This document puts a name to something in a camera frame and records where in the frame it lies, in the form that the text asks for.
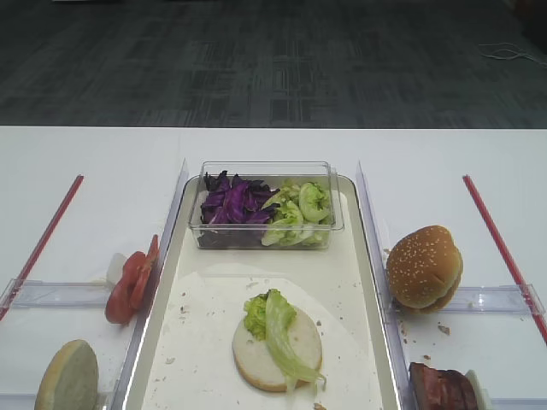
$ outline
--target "bun half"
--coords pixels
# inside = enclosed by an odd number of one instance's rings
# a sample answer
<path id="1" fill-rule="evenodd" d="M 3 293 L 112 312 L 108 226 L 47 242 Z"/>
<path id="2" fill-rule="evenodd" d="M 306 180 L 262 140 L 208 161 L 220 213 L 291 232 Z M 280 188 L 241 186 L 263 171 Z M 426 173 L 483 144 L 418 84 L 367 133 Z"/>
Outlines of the bun half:
<path id="1" fill-rule="evenodd" d="M 323 358 L 321 338 L 314 321 L 298 307 L 295 309 L 297 316 L 288 329 L 291 346 L 306 365 L 319 370 Z M 257 341 L 243 320 L 233 335 L 232 350 L 236 367 L 249 384 L 266 391 L 287 390 L 285 377 L 272 359 L 266 341 Z M 297 387 L 304 384 L 300 380 Z"/>

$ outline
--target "plastic guide rail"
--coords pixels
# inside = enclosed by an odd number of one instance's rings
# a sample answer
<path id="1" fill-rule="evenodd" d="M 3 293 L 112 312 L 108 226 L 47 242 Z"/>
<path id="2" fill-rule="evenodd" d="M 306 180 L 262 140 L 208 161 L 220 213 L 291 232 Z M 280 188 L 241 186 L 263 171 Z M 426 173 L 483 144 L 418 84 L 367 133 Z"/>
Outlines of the plastic guide rail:
<path id="1" fill-rule="evenodd" d="M 417 410 L 409 372 L 404 359 L 403 343 L 397 326 L 397 304 L 391 297 L 387 278 L 382 244 L 379 242 L 378 225 L 374 216 L 373 204 L 370 200 L 367 180 L 362 171 L 361 163 L 357 165 L 356 186 L 361 203 L 362 221 L 368 242 L 376 294 L 385 328 L 385 341 L 389 350 L 393 382 L 398 392 L 398 405 L 402 410 Z M 534 300 L 534 309 L 523 295 Z M 440 313 L 498 313 L 533 315 L 544 314 L 545 309 L 538 295 L 530 284 L 509 285 L 499 287 L 461 287 L 457 290 L 452 302 Z M 491 398 L 495 410 L 545 410 L 547 399 L 527 398 Z"/>
<path id="2" fill-rule="evenodd" d="M 146 287 L 143 308 L 138 312 L 137 323 L 132 334 L 126 359 L 121 369 L 121 375 L 115 383 L 114 391 L 99 392 L 98 408 L 102 410 L 125 408 L 127 390 L 131 384 L 132 369 L 136 363 L 140 343 L 148 320 L 151 302 L 162 273 L 163 262 L 168 252 L 174 225 L 179 214 L 179 207 L 188 179 L 186 161 L 182 168 L 175 187 L 174 197 L 170 205 L 166 225 L 160 241 L 160 255 L 152 267 L 149 282 Z M 46 283 L 39 280 L 11 279 L 4 292 L 0 295 L 0 310 L 22 308 L 104 308 L 109 299 L 112 288 L 106 281 L 89 283 Z M 35 394 L 8 395 L 0 394 L 0 409 L 32 410 L 34 409 Z"/>

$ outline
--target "white tray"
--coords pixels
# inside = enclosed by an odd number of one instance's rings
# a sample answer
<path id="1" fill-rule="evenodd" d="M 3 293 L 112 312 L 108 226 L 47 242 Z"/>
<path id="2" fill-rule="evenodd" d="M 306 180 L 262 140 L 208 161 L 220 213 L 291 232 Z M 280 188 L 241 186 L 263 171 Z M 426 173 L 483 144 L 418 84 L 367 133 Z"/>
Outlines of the white tray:
<path id="1" fill-rule="evenodd" d="M 353 183 L 339 177 L 345 229 L 324 251 L 198 249 L 187 229 L 196 185 L 185 189 L 126 408 L 397 408 Z M 299 389 L 286 404 L 251 388 L 232 358 L 245 300 L 271 287 L 321 322 L 326 390 Z"/>

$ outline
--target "crumb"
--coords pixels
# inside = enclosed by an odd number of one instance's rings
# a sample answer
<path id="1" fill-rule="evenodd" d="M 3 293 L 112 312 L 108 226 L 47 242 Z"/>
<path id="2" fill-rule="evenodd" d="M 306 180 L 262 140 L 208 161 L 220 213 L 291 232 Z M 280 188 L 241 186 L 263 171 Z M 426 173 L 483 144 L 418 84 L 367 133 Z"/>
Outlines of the crumb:
<path id="1" fill-rule="evenodd" d="M 446 336 L 450 336 L 450 328 L 448 326 L 437 326 L 437 328 L 442 331 Z"/>

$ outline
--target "white cable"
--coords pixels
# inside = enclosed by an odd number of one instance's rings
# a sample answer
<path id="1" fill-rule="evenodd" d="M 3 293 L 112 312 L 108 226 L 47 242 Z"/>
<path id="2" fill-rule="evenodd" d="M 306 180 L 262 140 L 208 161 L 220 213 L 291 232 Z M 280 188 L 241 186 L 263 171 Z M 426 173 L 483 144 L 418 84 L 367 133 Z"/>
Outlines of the white cable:
<path id="1" fill-rule="evenodd" d="M 514 49 L 496 49 L 492 51 L 490 54 L 483 53 L 482 51 L 480 54 L 483 57 L 492 58 L 494 60 L 516 60 L 517 58 L 526 58 L 527 60 L 533 61 L 537 64 L 539 64 L 543 68 L 547 68 L 547 62 L 540 61 L 538 58 L 532 56 L 531 54 L 526 53 L 523 49 L 521 49 L 518 45 L 515 45 L 513 43 L 494 43 L 494 44 L 479 44 L 479 47 L 495 47 L 495 46 L 511 46 L 514 47 Z M 500 53 L 509 53 L 509 56 L 503 56 L 500 55 Z"/>

